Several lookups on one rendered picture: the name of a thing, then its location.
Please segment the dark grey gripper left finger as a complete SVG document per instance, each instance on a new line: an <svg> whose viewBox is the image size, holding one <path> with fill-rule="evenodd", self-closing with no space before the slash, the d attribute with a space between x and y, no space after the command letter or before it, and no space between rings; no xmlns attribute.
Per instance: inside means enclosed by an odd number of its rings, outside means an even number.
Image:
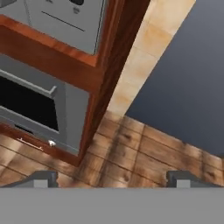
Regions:
<svg viewBox="0 0 224 224"><path fill-rule="evenodd" d="M58 187L57 181L59 175L56 171L35 171L28 177L3 185L3 188L26 187L26 188L54 188Z"/></svg>

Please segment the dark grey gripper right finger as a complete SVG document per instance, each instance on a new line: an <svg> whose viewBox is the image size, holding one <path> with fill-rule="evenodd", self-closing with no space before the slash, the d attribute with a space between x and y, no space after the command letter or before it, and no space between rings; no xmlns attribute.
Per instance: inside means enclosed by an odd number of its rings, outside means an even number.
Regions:
<svg viewBox="0 0 224 224"><path fill-rule="evenodd" d="M166 173L166 180L166 186L173 188L220 187L220 185L197 178L189 171L168 171Z"/></svg>

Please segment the grey built-in oven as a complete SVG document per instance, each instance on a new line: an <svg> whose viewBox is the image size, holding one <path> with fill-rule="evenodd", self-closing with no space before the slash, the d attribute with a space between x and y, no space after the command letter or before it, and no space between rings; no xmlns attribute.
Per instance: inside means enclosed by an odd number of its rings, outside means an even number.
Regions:
<svg viewBox="0 0 224 224"><path fill-rule="evenodd" d="M64 81L63 83L65 84L66 141L56 146L76 155L79 153L81 144L89 93Z"/></svg>

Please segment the grey oven door black window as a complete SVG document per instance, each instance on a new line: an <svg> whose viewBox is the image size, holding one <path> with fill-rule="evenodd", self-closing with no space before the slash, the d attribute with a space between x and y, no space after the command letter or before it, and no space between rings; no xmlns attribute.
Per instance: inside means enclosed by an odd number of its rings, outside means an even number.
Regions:
<svg viewBox="0 0 224 224"><path fill-rule="evenodd" d="M63 81L2 53L0 69L46 90L57 87L51 99L0 76L0 122L44 141L63 144L66 141Z"/></svg>

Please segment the grey microwave oven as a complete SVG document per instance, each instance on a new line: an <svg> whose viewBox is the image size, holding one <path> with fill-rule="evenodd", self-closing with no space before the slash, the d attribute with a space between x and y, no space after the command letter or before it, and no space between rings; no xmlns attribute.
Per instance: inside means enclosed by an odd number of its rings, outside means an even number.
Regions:
<svg viewBox="0 0 224 224"><path fill-rule="evenodd" d="M0 14L95 54L108 0L0 0Z"/></svg>

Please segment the brown wooden drawer front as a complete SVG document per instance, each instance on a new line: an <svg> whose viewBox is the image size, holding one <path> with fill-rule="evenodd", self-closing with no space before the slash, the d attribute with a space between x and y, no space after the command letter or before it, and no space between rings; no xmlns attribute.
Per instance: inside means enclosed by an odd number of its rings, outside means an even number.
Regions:
<svg viewBox="0 0 224 224"><path fill-rule="evenodd" d="M59 149L57 146L50 147L49 144L45 143L43 140L39 140L36 137L25 133L24 131L14 129L9 125L0 123L0 134L6 135L7 137L15 140L22 137L28 143L34 144L38 147L42 146L42 148L44 149L43 152L52 156L53 158L57 158L76 167L80 165L81 161L79 160L79 158L71 154L70 152Z"/></svg>

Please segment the brown wooden cabinet housing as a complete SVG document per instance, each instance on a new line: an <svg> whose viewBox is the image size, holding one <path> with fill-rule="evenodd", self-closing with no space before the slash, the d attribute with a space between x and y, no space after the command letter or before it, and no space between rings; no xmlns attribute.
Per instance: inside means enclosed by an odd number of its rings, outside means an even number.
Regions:
<svg viewBox="0 0 224 224"><path fill-rule="evenodd" d="M79 165L151 0L0 0L0 133Z"/></svg>

